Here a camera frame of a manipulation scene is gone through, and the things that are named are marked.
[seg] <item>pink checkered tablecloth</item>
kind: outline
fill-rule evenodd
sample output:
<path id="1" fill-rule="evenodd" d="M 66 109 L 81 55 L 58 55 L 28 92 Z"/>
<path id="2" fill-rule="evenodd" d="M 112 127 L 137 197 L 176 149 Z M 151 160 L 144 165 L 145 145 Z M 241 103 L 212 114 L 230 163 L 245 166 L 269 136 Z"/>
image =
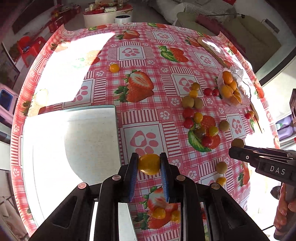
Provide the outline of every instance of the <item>pink checkered tablecloth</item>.
<path id="1" fill-rule="evenodd" d="M 96 40 L 100 40 L 106 35 L 108 35 L 106 44 L 100 46 L 99 41 L 95 41 L 95 37 L 97 37 Z M 183 175 L 195 182 L 208 185 L 219 176 L 215 171 L 215 165 L 220 161 L 225 161 L 228 164 L 228 171 L 224 175 L 227 178 L 225 189 L 246 210 L 250 183 L 240 185 L 238 177 L 243 169 L 239 161 L 228 156 L 228 149 L 234 138 L 245 138 L 254 132 L 249 120 L 244 117 L 250 108 L 234 109 L 219 97 L 204 96 L 203 89 L 216 86 L 215 77 L 221 72 L 222 66 L 204 48 L 197 47 L 193 39 L 198 37 L 201 37 L 201 34 L 190 29 L 147 23 L 116 23 L 77 31 L 67 31 L 62 25 L 52 35 L 35 59 L 25 79 L 17 102 L 11 134 L 11 171 L 14 195 L 22 221 L 30 236 L 37 226 L 28 211 L 29 205 L 22 173 L 21 141 L 26 119 L 22 113 L 24 109 L 22 104 L 25 101 L 31 101 L 33 95 L 41 87 L 44 88 L 47 84 L 52 84 L 51 81 L 54 82 L 53 78 L 48 78 L 46 82 L 42 72 L 45 73 L 46 68 L 54 64 L 53 59 L 57 54 L 63 53 L 64 50 L 77 54 L 73 55 L 74 59 L 68 59 L 67 63 L 65 61 L 56 63 L 56 75 L 67 71 L 70 75 L 79 68 L 85 68 L 86 72 L 81 78 L 81 87 L 75 89 L 77 94 L 74 99 L 52 103 L 41 109 L 41 112 L 80 106 L 115 105 L 122 165 L 128 163 L 132 152 L 142 155 L 153 152 L 159 154 L 165 151 L 169 163 L 176 165 Z M 267 121 L 264 123 L 268 123 L 264 126 L 264 130 L 272 133 L 275 146 L 278 147 L 277 132 L 268 110 L 268 102 L 248 63 L 239 52 L 236 52 L 223 34 L 216 37 L 205 36 L 203 39 L 225 63 L 238 69 L 244 69 L 247 73 L 251 93 L 257 96 L 253 104 L 256 110 L 257 106 L 262 110 L 261 116 Z M 68 40 L 67 43 L 55 50 L 57 44 L 64 40 Z M 77 43 L 87 40 L 91 44 L 87 46 L 88 52 L 85 54 Z M 165 58 L 161 54 L 160 46 L 165 46 L 167 50 L 179 49 L 179 55 L 182 51 L 184 54 L 178 58 L 168 54 L 169 57 Z M 91 59 L 89 55 L 89 53 L 94 53 L 91 50 L 97 50 L 94 51 L 95 59 Z M 109 71 L 112 63 L 119 64 L 118 73 Z M 152 95 L 150 91 L 149 97 L 137 103 L 116 101 L 114 92 L 120 85 L 126 85 L 125 75 L 135 69 L 149 76 L 154 85 L 154 94 Z M 52 91 L 55 91 L 54 88 L 62 88 L 63 84 L 69 80 L 59 81 L 58 85 L 51 86 Z M 201 113 L 212 116 L 216 124 L 227 120 L 231 125 L 228 132 L 219 132 L 221 143 L 211 152 L 196 151 L 188 142 L 188 129 L 185 129 L 182 124 L 184 119 L 181 98 L 188 95 L 193 82 L 198 82 L 201 86 L 199 97 L 204 102 Z M 70 84 L 65 84 L 66 91 L 68 87 L 72 88 Z M 143 196 L 149 194 L 153 186 L 161 186 L 160 174 L 148 176 L 141 172 L 138 173 L 135 196 L 130 204 L 132 217 L 145 210 L 140 202 L 145 201 Z M 138 240 L 147 241 L 178 239 L 179 227 L 179 224 L 172 222 L 168 222 L 159 229 L 142 230 L 140 226 L 135 225 Z"/>

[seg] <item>bottle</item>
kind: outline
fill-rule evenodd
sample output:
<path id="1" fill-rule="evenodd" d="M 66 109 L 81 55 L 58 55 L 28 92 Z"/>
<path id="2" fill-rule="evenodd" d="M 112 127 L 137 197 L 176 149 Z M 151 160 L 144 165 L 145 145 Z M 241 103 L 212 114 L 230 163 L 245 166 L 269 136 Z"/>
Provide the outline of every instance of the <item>bottle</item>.
<path id="1" fill-rule="evenodd" d="M 288 125 L 290 125 L 290 123 L 292 122 L 292 115 L 289 115 L 281 120 L 279 120 L 277 123 L 276 123 L 276 129 L 277 130 L 280 130 Z"/>
<path id="2" fill-rule="evenodd" d="M 123 8 L 123 0 L 117 0 L 117 8 Z"/>

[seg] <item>screw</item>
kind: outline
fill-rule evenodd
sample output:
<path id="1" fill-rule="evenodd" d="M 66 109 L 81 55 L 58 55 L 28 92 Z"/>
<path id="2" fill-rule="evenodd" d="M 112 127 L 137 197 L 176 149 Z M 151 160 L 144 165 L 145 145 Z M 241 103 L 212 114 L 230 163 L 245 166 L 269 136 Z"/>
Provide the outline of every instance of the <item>screw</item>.
<path id="1" fill-rule="evenodd" d="M 86 188 L 86 186 L 87 186 L 86 183 L 79 183 L 78 184 L 79 189 L 84 189 L 84 188 Z"/>
<path id="2" fill-rule="evenodd" d="M 114 176 L 112 177 L 112 179 L 113 179 L 114 181 L 118 181 L 118 180 L 121 179 L 121 176 L 120 176 L 120 175 L 114 175 Z"/>
<path id="3" fill-rule="evenodd" d="M 177 176 L 177 180 L 178 180 L 178 181 L 184 181 L 184 180 L 185 180 L 185 176 L 183 176 L 183 175 L 178 175 L 178 176 Z"/>
<path id="4" fill-rule="evenodd" d="M 218 183 L 212 183 L 211 188 L 218 190 L 220 188 L 220 185 Z"/>

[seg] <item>red stool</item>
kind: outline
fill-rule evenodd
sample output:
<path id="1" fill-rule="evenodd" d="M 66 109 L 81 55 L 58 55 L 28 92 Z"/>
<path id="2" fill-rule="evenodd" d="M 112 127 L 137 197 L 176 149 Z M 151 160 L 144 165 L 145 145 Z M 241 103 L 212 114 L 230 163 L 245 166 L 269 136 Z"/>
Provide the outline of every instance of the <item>red stool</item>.
<path id="1" fill-rule="evenodd" d="M 38 37 L 35 41 L 32 41 L 29 36 L 22 37 L 19 41 L 17 41 L 17 48 L 22 56 L 22 59 L 26 65 L 26 67 L 29 67 L 29 64 L 27 63 L 27 57 L 29 55 L 33 55 L 34 57 L 37 57 L 37 55 L 40 52 L 40 46 L 42 43 L 46 43 L 45 39 L 43 37 Z M 26 47 L 30 47 L 29 50 L 25 53 L 23 53 L 23 49 Z"/>

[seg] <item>blue gripper pad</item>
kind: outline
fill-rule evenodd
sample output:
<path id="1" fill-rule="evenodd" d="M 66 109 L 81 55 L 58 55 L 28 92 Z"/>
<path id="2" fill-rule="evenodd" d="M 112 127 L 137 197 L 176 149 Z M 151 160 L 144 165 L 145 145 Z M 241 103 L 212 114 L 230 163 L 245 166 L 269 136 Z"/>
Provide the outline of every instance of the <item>blue gripper pad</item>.
<path id="1" fill-rule="evenodd" d="M 160 167 L 161 182 L 163 184 L 163 195 L 165 197 L 165 201 L 168 202 L 169 200 L 168 179 L 165 171 L 165 165 L 163 164 L 163 160 L 161 160 L 160 164 L 161 164 L 161 167 Z"/>
<path id="2" fill-rule="evenodd" d="M 130 188 L 129 188 L 129 194 L 128 194 L 128 199 L 129 199 L 130 202 L 132 201 L 133 195 L 135 193 L 137 174 L 138 174 L 138 160 L 134 161 L 134 164 L 133 164 L 133 173 L 132 173 L 132 176 L 131 176 Z"/>

